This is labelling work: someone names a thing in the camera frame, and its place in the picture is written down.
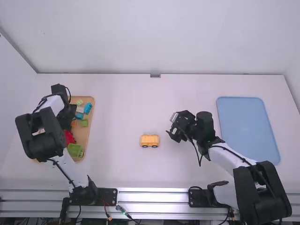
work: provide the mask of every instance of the blue toy block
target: blue toy block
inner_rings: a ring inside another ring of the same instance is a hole
[[[92,109],[92,104],[89,102],[84,107],[84,113],[89,114],[90,110]]]
[[[76,114],[76,119],[82,120],[83,119],[84,114],[83,113],[78,113]]]

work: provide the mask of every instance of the white wall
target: white wall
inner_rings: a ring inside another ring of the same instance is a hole
[[[0,26],[41,73],[283,73],[298,0],[0,0]]]
[[[285,80],[290,88],[298,111],[300,111],[300,54],[288,67],[285,73]]]
[[[0,37],[0,166],[16,133],[15,118],[23,113],[36,72],[1,35]]]

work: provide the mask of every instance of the wooden tray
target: wooden tray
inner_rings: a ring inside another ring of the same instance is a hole
[[[94,112],[94,105],[95,105],[95,99],[91,96],[72,96],[71,98],[71,104],[77,104],[78,100],[83,101],[83,106],[85,106],[87,103],[92,103],[92,109],[88,115],[84,114],[83,119],[87,119],[89,126],[88,127],[81,127],[80,120],[75,120],[76,125],[72,127],[71,131],[73,133],[73,137],[76,139],[77,144],[81,145],[83,150],[83,156],[82,157],[72,157],[74,162],[79,163],[81,162],[86,154],[86,149],[88,146],[88,140],[89,140],[89,134],[90,134],[90,126],[92,123],[92,116]]]

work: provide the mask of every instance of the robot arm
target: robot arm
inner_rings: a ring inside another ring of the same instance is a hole
[[[198,151],[209,161],[217,163],[234,178],[234,184],[219,181],[208,185],[207,198],[211,205],[226,204],[240,211],[242,222],[259,225],[289,217],[292,208],[274,165],[256,162],[235,150],[216,136],[210,112],[176,112],[167,131],[180,143],[196,140]]]
[[[52,94],[42,98],[32,113],[18,116],[15,123],[26,155],[39,162],[56,165],[67,178],[71,199],[93,203],[97,187],[88,175],[75,166],[58,118],[74,117],[63,85],[51,87]]]

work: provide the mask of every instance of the green toy block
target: green toy block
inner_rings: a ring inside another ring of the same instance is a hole
[[[83,157],[83,151],[81,150],[78,157]]]
[[[83,101],[81,100],[81,99],[79,99],[78,101],[77,101],[77,105],[78,106],[81,106],[83,104]]]
[[[84,119],[84,120],[81,120],[80,121],[80,125],[82,126],[82,127],[88,127],[89,126],[89,121],[87,120],[87,119]]]
[[[67,151],[69,152],[71,157],[79,157],[81,152],[83,152],[79,144],[72,144],[72,143],[70,143],[67,146]]]

